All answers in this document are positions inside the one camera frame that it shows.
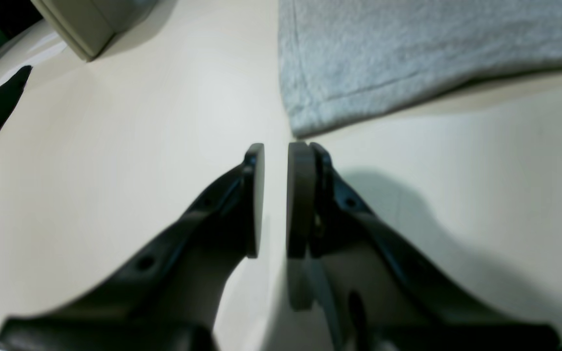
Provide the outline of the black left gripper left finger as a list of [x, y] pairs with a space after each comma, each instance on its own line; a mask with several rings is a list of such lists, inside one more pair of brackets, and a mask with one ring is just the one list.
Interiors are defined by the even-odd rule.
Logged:
[[0, 351], [216, 351], [228, 278], [261, 243], [264, 145], [217, 178], [106, 280], [33, 317], [9, 317]]

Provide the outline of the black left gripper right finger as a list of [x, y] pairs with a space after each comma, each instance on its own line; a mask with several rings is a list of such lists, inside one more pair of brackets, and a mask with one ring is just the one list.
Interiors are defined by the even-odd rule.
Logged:
[[489, 307], [377, 217], [319, 144], [288, 145], [288, 289], [337, 351], [562, 351], [548, 324]]

